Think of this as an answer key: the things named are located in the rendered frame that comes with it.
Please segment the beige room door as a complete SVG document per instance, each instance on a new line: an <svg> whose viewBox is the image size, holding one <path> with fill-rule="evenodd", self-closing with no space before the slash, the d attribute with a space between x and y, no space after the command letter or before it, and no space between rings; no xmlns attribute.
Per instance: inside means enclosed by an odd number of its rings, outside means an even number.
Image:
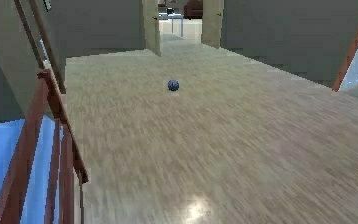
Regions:
<svg viewBox="0 0 358 224"><path fill-rule="evenodd" d="M201 42L210 47L220 47L224 0L203 0Z"/></svg>
<svg viewBox="0 0 358 224"><path fill-rule="evenodd" d="M159 13L157 0L142 0L145 46L157 56L161 55Z"/></svg>

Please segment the pale blue table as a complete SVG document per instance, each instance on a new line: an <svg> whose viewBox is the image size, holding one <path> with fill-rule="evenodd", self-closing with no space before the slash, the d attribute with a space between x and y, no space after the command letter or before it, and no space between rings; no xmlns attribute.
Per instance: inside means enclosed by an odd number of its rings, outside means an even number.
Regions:
<svg viewBox="0 0 358 224"><path fill-rule="evenodd" d="M159 20L170 20L171 21L171 31L173 33L173 23L175 20L179 20L181 23L180 25L180 37L183 37L183 20L184 15L182 14L167 14L167 13L159 13Z"/></svg>

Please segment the dark brown sofa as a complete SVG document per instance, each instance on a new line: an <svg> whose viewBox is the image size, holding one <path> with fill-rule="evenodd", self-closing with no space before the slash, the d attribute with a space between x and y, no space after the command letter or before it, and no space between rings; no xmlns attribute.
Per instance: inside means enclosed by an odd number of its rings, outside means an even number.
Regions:
<svg viewBox="0 0 358 224"><path fill-rule="evenodd" d="M203 16L203 0L188 0L184 6L185 19L201 19Z"/></svg>

